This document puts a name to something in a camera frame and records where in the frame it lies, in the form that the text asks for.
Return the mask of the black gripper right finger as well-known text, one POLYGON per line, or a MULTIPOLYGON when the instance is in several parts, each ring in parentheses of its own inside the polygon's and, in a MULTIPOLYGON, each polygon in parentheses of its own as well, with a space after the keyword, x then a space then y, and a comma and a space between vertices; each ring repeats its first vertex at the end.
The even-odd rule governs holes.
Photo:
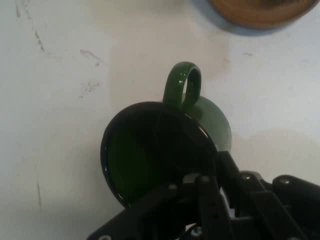
POLYGON ((292 175, 271 183, 254 171, 240 171, 231 154, 216 159, 218 185, 235 216, 248 219, 270 240, 320 238, 320 187, 292 175))

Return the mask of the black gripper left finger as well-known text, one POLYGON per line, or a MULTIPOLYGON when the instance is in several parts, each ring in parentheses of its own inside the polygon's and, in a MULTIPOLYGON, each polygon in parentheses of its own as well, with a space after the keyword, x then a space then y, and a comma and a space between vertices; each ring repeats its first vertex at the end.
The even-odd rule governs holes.
POLYGON ((233 240, 220 188, 235 174, 200 175, 194 182, 156 187, 88 236, 89 240, 233 240))

